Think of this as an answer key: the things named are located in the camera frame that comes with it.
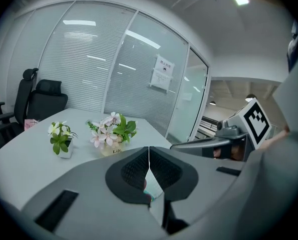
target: window blinds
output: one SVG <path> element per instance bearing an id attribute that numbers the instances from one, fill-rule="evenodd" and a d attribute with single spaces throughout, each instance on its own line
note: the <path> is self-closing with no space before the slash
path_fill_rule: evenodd
<path id="1" fill-rule="evenodd" d="M 184 72 L 188 44 L 165 26 L 137 14 L 112 72 L 104 113 L 144 118 L 165 136 Z M 169 91 L 150 87 L 157 55 L 175 64 Z"/>
<path id="2" fill-rule="evenodd" d="M 67 107 L 101 112 L 109 70 L 134 11 L 76 2 L 44 51 L 39 79 L 62 81 Z"/>
<path id="3" fill-rule="evenodd" d="M 8 75 L 8 104 L 14 106 L 20 81 L 26 69 L 37 68 L 45 44 L 54 26 L 70 3 L 36 10 L 26 23 L 14 48 Z"/>
<path id="4" fill-rule="evenodd" d="M 20 33 L 24 28 L 26 22 L 31 16 L 32 12 L 27 13 L 14 20 L 7 35 L 4 38 L 3 44 L 0 49 L 0 101 L 7 101 L 7 79 L 10 67 L 10 61 L 12 58 L 14 47 L 19 39 Z M 11 106 L 6 102 L 8 106 L 7 111 L 11 111 Z"/>

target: mesh headrest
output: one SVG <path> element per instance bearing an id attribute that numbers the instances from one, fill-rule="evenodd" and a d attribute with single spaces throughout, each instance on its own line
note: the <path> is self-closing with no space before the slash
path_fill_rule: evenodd
<path id="1" fill-rule="evenodd" d="M 43 79 L 38 82 L 36 91 L 40 94 L 61 95 L 61 81 Z"/>
<path id="2" fill-rule="evenodd" d="M 24 80 L 31 80 L 34 78 L 35 73 L 39 71 L 38 68 L 29 68 L 23 72 L 23 79 Z"/>

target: plant leaf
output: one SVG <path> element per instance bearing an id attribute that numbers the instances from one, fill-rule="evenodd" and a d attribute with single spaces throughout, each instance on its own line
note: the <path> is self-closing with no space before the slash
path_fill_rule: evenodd
<path id="1" fill-rule="evenodd" d="M 121 127 L 122 129 L 124 129 L 124 127 L 127 125 L 127 120 L 122 114 L 120 114 L 120 119 L 121 119 Z"/>
<path id="2" fill-rule="evenodd" d="M 55 154 L 59 154 L 60 153 L 60 143 L 59 142 L 56 142 L 54 145 L 53 145 L 53 151 Z"/>
<path id="3" fill-rule="evenodd" d="M 53 137 L 50 138 L 50 143 L 51 143 L 51 144 L 54 144 L 55 142 L 57 142 L 55 138 L 53 138 Z"/>
<path id="4" fill-rule="evenodd" d="M 67 135 L 60 136 L 60 142 L 65 142 L 67 140 L 68 140 L 68 136 Z"/>
<path id="5" fill-rule="evenodd" d="M 129 132 L 133 132 L 135 130 L 135 121 L 128 121 L 128 124 L 125 130 Z"/>
<path id="6" fill-rule="evenodd" d="M 130 143 L 130 138 L 128 134 L 124 134 L 125 139 L 128 141 L 128 143 Z"/>
<path id="7" fill-rule="evenodd" d="M 56 141 L 59 140 L 59 136 L 56 133 L 53 133 L 52 136 L 53 136 L 53 138 L 55 138 Z"/>
<path id="8" fill-rule="evenodd" d="M 120 135 L 124 134 L 124 130 L 122 129 L 121 126 L 118 126 L 118 127 L 114 128 L 113 132 L 116 133 L 116 134 L 120 134 Z"/>
<path id="9" fill-rule="evenodd" d="M 67 153 L 69 150 L 68 150 L 68 147 L 65 145 L 65 143 L 61 143 L 60 144 L 60 148 L 62 149 L 63 152 Z"/>

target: flower pot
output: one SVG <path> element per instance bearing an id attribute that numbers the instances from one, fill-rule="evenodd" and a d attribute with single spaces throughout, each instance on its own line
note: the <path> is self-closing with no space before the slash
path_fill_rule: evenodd
<path id="1" fill-rule="evenodd" d="M 72 151 L 73 151 L 73 139 L 69 138 L 66 142 L 65 145 L 68 147 L 68 152 L 63 152 L 62 149 L 60 149 L 59 157 L 60 158 L 70 158 L 72 156 Z"/>
<path id="2" fill-rule="evenodd" d="M 119 145 L 115 146 L 115 147 L 109 146 L 105 143 L 104 148 L 100 149 L 100 152 L 105 157 L 108 157 L 108 156 L 111 156 L 111 155 L 115 155 L 119 152 L 123 152 L 124 150 L 125 150 L 125 143 L 124 142 L 119 143 Z"/>

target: potted plant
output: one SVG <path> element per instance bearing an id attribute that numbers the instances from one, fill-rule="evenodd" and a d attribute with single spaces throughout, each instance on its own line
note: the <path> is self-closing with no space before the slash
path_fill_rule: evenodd
<path id="1" fill-rule="evenodd" d="M 70 158 L 73 151 L 73 137 L 78 137 L 72 132 L 64 122 L 51 123 L 48 134 L 51 137 L 50 143 L 53 144 L 53 151 L 61 158 Z"/>
<path id="2" fill-rule="evenodd" d="M 130 142 L 136 133 L 136 122 L 126 121 L 122 114 L 112 112 L 100 122 L 87 121 L 91 129 L 90 141 L 104 156 L 110 156 L 125 149 L 125 142 Z"/>

